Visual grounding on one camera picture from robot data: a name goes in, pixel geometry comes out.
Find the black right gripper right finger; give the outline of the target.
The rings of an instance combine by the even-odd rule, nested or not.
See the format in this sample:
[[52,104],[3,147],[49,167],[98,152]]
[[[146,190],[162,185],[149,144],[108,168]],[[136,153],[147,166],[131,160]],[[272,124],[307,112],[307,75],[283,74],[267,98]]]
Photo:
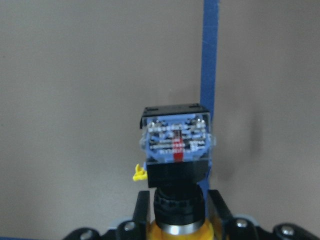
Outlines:
[[233,215],[222,195],[216,189],[208,190],[207,209],[208,218],[213,225],[225,225],[233,219]]

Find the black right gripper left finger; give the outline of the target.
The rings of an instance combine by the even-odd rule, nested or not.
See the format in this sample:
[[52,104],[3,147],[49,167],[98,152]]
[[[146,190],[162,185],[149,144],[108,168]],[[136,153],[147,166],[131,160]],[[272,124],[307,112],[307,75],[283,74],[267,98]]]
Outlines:
[[137,195],[137,200],[132,220],[141,228],[147,227],[150,223],[150,191],[142,190]]

